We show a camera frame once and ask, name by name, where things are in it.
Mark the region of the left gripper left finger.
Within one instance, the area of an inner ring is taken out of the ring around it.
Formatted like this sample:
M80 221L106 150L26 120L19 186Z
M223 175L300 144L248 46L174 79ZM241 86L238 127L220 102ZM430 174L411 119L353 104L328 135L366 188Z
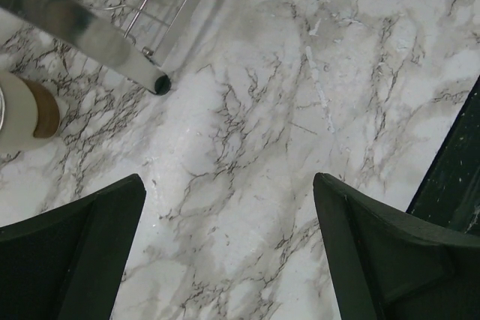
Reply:
M132 174L1 228L2 319L109 319L146 189Z

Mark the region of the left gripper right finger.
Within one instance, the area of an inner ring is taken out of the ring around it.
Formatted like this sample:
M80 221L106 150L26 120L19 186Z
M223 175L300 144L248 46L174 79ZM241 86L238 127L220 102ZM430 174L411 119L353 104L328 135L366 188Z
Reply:
M313 196L342 319L478 319L479 237L378 202L330 174Z

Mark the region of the cream cup brown band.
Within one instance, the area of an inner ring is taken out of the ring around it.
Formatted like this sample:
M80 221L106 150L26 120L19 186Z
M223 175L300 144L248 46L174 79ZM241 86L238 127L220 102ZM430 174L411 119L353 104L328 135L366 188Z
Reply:
M1 72L1 153L30 151L57 133L60 110L42 84Z

